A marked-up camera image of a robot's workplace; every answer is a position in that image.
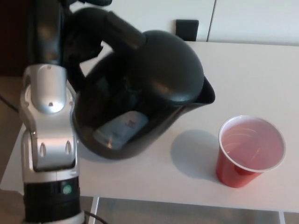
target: white table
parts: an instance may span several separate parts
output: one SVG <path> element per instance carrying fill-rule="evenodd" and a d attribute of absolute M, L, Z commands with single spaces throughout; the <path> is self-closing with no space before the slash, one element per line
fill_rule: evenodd
<path fill-rule="evenodd" d="M 79 146 L 81 195 L 299 212 L 299 47 L 192 42 L 216 101 L 181 117 L 137 157 L 100 158 Z M 217 135 L 230 117 L 275 124 L 286 141 L 283 164 L 241 189 L 215 175 Z M 20 135 L 1 188 L 22 192 Z"/>

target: silver robot arm segment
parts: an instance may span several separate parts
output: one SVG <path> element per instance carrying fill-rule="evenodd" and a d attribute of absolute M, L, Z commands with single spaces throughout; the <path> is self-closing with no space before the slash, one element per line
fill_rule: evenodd
<path fill-rule="evenodd" d="M 77 138 L 72 128 L 75 92 L 63 67 L 26 68 L 20 116 L 26 221 L 82 224 Z"/>

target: white cabinet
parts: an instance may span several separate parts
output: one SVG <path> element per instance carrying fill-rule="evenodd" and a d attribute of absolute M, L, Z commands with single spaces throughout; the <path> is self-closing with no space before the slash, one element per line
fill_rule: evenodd
<path fill-rule="evenodd" d="M 88 4 L 75 3 L 72 11 Z M 199 20 L 197 40 L 206 41 L 214 0 L 113 0 L 106 7 L 141 31 L 160 29 L 173 32 L 176 19 Z"/>
<path fill-rule="evenodd" d="M 298 0 L 216 0 L 209 41 L 299 44 Z"/>

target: red plastic cup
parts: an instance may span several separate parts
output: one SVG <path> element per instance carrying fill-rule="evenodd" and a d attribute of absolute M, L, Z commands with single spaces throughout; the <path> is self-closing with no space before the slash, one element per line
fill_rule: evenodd
<path fill-rule="evenodd" d="M 219 144 L 216 174 L 232 188 L 243 187 L 276 168 L 285 157 L 285 141 L 279 130 L 249 115 L 226 121 L 219 131 Z"/>

